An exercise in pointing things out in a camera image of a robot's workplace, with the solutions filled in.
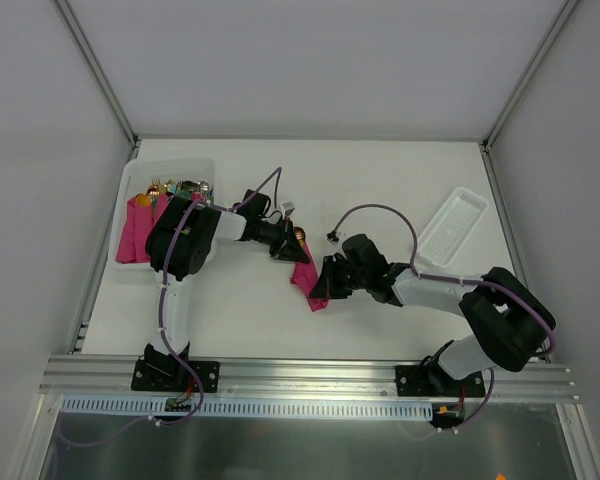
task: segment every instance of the pink cloth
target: pink cloth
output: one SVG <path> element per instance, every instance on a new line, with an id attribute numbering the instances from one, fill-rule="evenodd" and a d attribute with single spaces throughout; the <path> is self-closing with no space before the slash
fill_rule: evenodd
<path id="1" fill-rule="evenodd" d="M 302 290 L 305 297 L 307 297 L 307 302 L 309 302 L 309 308 L 311 308 L 312 312 L 315 312 L 327 308 L 329 300 L 309 298 L 311 290 L 313 290 L 313 287 L 318 283 L 318 271 L 316 270 L 316 264 L 313 263 L 313 257 L 311 256 L 311 252 L 306 243 L 302 246 L 302 249 L 309 256 L 310 261 L 309 263 L 296 262 L 296 268 L 293 269 L 293 275 L 291 275 L 291 283 Z"/>
<path id="2" fill-rule="evenodd" d="M 136 261 L 136 247 L 134 242 L 135 209 L 136 199 L 132 198 L 127 202 L 127 220 L 124 222 L 124 227 L 122 227 L 116 262 L 135 263 Z"/>
<path id="3" fill-rule="evenodd" d="M 153 206 L 141 207 L 140 205 L 136 205 L 134 219 L 135 231 L 133 243 L 136 247 L 135 263 L 149 263 L 149 255 L 145 252 L 144 246 L 153 228 Z"/>
<path id="4" fill-rule="evenodd" d="M 153 214 L 153 224 L 158 223 L 158 219 L 162 216 L 165 209 L 169 205 L 169 196 L 166 193 L 160 194 L 158 197 L 158 203 L 156 204 L 156 211 Z"/>

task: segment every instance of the white wall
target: white wall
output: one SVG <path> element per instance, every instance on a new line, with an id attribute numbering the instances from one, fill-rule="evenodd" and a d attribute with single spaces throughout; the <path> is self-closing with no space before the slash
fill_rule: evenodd
<path id="1" fill-rule="evenodd" d="M 600 449 L 600 0 L 583 2 L 494 150 L 533 288 Z"/>
<path id="2" fill-rule="evenodd" d="M 127 148 L 52 2 L 0 1 L 0 480 L 70 335 Z"/>
<path id="3" fill-rule="evenodd" d="M 483 139 L 564 0 L 72 0 L 140 134 Z"/>

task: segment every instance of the white table surface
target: white table surface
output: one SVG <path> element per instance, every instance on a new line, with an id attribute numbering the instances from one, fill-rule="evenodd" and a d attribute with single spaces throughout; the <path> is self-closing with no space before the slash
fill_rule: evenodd
<path id="1" fill-rule="evenodd" d="M 294 202 L 294 223 L 307 232 L 318 271 L 337 250 L 325 238 L 340 216 L 361 203 L 402 211 L 421 232 L 457 186 L 490 202 L 484 219 L 447 270 L 484 273 L 511 268 L 478 145 L 443 142 L 307 140 L 144 140 L 139 159 L 208 157 L 215 161 L 216 202 L 230 205 L 283 167 L 280 199 Z M 264 193 L 271 195 L 271 186 Z M 406 262 L 412 241 L 395 215 L 352 214 L 345 234 L 366 233 L 388 261 Z M 366 292 L 312 313 L 290 285 L 292 264 L 268 247 L 221 242 L 196 276 L 189 333 L 191 356 L 420 359 L 470 333 L 464 319 L 420 307 L 376 303 Z M 151 272 L 107 265 L 82 352 L 140 355 L 156 325 L 158 290 Z"/>

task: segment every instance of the glass panel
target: glass panel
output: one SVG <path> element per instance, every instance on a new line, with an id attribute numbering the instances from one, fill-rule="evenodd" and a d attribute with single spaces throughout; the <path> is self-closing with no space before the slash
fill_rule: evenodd
<path id="1" fill-rule="evenodd" d="M 94 441 L 131 417 L 68 414 L 63 434 Z M 193 418 L 141 422 L 94 448 L 51 442 L 43 479 L 575 479 L 555 407 L 490 405 L 458 435 L 426 423 Z"/>

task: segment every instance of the white plastic basket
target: white plastic basket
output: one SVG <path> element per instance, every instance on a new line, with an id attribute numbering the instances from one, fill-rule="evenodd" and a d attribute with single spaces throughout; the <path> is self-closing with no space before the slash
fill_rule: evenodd
<path id="1" fill-rule="evenodd" d="M 489 209 L 489 202 L 463 187 L 456 188 L 418 238 L 418 257 L 447 268 Z"/>
<path id="2" fill-rule="evenodd" d="M 127 202 L 139 193 L 146 192 L 151 180 L 206 180 L 214 188 L 214 163 L 208 158 L 165 158 L 159 160 L 132 160 L 124 167 L 116 208 L 113 213 L 109 238 L 109 264 L 121 270 L 150 270 L 148 263 L 119 263 L 116 261 L 122 228 L 127 219 Z"/>

